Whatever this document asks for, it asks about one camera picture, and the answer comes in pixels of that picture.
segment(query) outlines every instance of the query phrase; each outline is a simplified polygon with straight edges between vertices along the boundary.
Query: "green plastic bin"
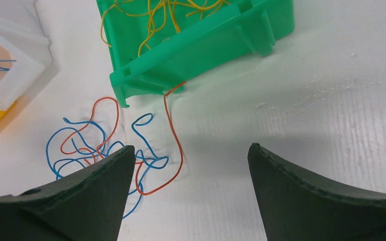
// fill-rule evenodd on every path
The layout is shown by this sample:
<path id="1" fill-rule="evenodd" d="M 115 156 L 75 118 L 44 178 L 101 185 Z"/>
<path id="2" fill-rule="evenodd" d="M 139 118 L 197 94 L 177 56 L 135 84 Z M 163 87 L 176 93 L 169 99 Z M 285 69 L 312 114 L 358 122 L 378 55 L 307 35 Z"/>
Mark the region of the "green plastic bin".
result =
<path id="1" fill-rule="evenodd" d="M 207 6 L 215 1 L 208 0 Z M 151 2 L 155 6 L 159 0 Z M 201 6 L 204 2 L 195 0 Z M 126 99 L 134 95 L 164 94 L 184 80 L 242 55 L 269 55 L 276 40 L 294 30 L 293 0 L 228 2 L 230 5 L 201 21 L 200 14 L 185 16 L 193 11 L 191 8 L 177 6 L 175 16 L 181 32 L 175 32 L 168 14 L 166 26 L 148 42 L 151 50 L 144 47 L 140 57 L 137 52 L 147 37 L 148 16 L 134 18 L 116 8 L 110 10 L 104 29 L 112 46 L 109 50 L 114 72 L 110 80 L 120 105 L 129 107 Z M 101 15 L 114 3 L 97 0 Z M 134 0 L 120 7 L 132 14 L 145 13 L 147 1 Z M 163 10 L 155 14 L 154 20 L 161 26 Z"/>

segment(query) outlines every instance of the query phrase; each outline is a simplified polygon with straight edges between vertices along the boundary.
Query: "white surface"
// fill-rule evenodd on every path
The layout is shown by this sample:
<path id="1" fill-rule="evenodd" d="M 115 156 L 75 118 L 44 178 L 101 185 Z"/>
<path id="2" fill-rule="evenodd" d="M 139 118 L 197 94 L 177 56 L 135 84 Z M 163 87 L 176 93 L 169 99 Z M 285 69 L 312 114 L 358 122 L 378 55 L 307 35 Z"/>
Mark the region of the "white surface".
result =
<path id="1" fill-rule="evenodd" d="M 0 46 L 17 60 L 0 80 L 0 110 L 25 94 L 52 62 L 34 1 L 0 0 Z"/>
<path id="2" fill-rule="evenodd" d="M 87 119 L 97 98 L 113 95 L 95 2 L 39 0 L 37 8 L 61 71 L 0 136 L 0 195 L 52 181 L 44 147 L 65 126 L 62 117 Z M 252 142 L 334 180 L 386 192 L 386 0 L 304 0 L 295 8 L 297 28 L 273 55 L 228 63 L 170 98 L 186 165 L 123 220 L 120 240 L 265 240 L 246 160 Z M 143 134 L 172 157 L 147 178 L 151 189 L 174 174 L 177 148 L 162 96 L 133 102 L 125 126 L 155 113 Z M 114 111 L 104 106 L 109 131 Z M 143 148 L 129 128 L 126 135 Z"/>

